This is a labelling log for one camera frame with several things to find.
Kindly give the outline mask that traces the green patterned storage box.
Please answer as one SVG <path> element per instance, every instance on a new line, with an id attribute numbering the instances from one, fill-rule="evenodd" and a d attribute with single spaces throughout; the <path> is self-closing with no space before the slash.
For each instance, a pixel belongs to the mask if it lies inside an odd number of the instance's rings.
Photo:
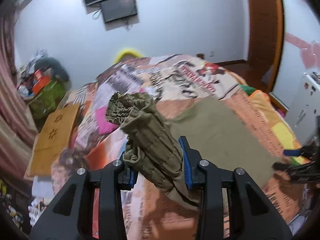
<path id="1" fill-rule="evenodd" d="M 54 112 L 65 94 L 63 83 L 59 80 L 51 80 L 28 103 L 33 119 L 39 120 Z"/>

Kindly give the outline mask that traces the pink folded garment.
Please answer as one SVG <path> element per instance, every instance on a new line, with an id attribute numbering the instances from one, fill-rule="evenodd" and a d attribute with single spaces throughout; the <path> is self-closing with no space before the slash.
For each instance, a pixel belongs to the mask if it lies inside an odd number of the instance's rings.
<path id="1" fill-rule="evenodd" d="M 107 106 L 101 107 L 95 111 L 95 118 L 98 124 L 99 134 L 110 134 L 115 131 L 119 126 L 106 120 Z"/>

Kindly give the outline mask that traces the brown wooden door frame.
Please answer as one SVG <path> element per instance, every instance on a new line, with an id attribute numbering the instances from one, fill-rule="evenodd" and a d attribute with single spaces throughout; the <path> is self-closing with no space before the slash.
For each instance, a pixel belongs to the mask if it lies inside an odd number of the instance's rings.
<path id="1" fill-rule="evenodd" d="M 269 93 L 279 70 L 284 39 L 282 0 L 201 0 L 213 13 L 204 33 L 218 61 L 237 64 L 250 84 Z"/>

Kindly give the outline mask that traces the yellow pillow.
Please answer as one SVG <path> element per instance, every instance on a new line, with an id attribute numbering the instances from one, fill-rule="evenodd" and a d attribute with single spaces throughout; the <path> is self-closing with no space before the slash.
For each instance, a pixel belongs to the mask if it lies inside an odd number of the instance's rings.
<path id="1" fill-rule="evenodd" d="M 135 59 L 135 58 L 141 58 L 144 57 L 139 51 L 134 50 L 132 48 L 125 48 L 121 50 L 115 57 L 113 63 L 120 63 L 123 61 Z"/>

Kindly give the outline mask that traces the orange box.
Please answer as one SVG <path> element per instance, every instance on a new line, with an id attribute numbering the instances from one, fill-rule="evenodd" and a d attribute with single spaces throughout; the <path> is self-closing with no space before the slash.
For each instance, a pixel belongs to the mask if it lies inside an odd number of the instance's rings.
<path id="1" fill-rule="evenodd" d="M 50 76 L 44 75 L 39 69 L 34 73 L 34 78 L 36 83 L 33 85 L 32 91 L 35 95 L 51 81 Z"/>

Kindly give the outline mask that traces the dark grey plush toy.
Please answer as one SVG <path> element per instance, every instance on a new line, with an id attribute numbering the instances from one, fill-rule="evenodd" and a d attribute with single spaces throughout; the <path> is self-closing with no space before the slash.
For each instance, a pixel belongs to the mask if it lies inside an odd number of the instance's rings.
<path id="1" fill-rule="evenodd" d="M 38 59 L 35 62 L 35 70 L 40 70 L 43 73 L 49 70 L 52 77 L 62 82 L 69 81 L 69 75 L 65 68 L 63 68 L 61 63 L 53 57 L 43 57 Z"/>

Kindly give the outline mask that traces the olive green pants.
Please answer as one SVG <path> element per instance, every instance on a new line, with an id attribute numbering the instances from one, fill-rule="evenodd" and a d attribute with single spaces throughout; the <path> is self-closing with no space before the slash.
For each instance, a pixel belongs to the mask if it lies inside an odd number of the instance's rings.
<path id="1" fill-rule="evenodd" d="M 259 186 L 269 181 L 276 161 L 242 121 L 220 107 L 221 101 L 212 97 L 203 100 L 206 112 L 195 122 L 186 116 L 169 121 L 147 93 L 116 92 L 106 111 L 106 120 L 127 135 L 124 162 L 170 200 L 190 210 L 199 208 L 200 197 L 184 181 L 184 157 L 178 142 L 181 136 L 202 158 L 226 170 L 242 167 Z"/>

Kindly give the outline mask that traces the striped pink curtain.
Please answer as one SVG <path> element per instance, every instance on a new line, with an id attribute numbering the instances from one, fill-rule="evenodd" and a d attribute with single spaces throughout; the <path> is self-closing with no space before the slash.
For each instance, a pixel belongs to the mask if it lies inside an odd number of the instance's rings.
<path id="1" fill-rule="evenodd" d="M 23 179 L 37 129 L 16 88 L 14 15 L 1 16 L 1 170 Z"/>

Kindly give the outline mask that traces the orange yellow blanket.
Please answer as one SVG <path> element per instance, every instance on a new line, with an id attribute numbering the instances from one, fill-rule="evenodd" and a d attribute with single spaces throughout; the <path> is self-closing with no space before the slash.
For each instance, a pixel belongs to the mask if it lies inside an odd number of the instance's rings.
<path id="1" fill-rule="evenodd" d="M 260 115 L 266 121 L 269 129 L 279 140 L 284 150 L 297 150 L 301 148 L 293 130 L 283 119 L 281 114 L 275 110 L 271 104 L 270 97 L 261 90 L 257 90 L 247 85 L 240 85 L 242 90 L 248 95 L 249 100 Z"/>

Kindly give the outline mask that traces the newspaper print bed quilt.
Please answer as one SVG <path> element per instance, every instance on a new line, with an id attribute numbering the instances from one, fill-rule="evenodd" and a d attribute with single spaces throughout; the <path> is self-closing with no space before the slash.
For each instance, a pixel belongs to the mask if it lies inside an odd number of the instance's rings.
<path id="1" fill-rule="evenodd" d="M 206 112 L 202 108 L 204 100 L 181 99 L 164 100 L 157 103 L 159 112 L 169 121 L 176 122 L 181 117 L 189 117 L 195 122 Z M 283 150 L 279 140 L 269 129 L 248 95 L 238 90 L 220 107 L 233 113 L 242 121 L 257 141 L 272 156 L 279 156 Z M 120 130 L 95 140 L 85 155 L 93 170 L 103 168 L 121 154 L 125 146 L 125 135 Z M 263 191 L 286 222 L 291 222 L 302 210 L 303 188 L 289 182 L 282 173 L 275 173 L 269 181 L 262 183 Z M 138 178 L 134 190 L 126 192 L 124 201 L 124 222 L 128 239 L 194 239 L 196 233 L 196 214 L 170 200 L 144 177 Z"/>

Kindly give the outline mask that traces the white appliance with stickers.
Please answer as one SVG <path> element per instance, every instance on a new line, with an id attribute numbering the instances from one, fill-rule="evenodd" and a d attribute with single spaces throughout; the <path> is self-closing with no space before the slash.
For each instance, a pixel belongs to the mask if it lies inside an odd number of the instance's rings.
<path id="1" fill-rule="evenodd" d="M 285 115 L 301 145 L 307 144 L 317 134 L 319 116 L 319 84 L 311 74 L 304 73 L 294 100 Z"/>

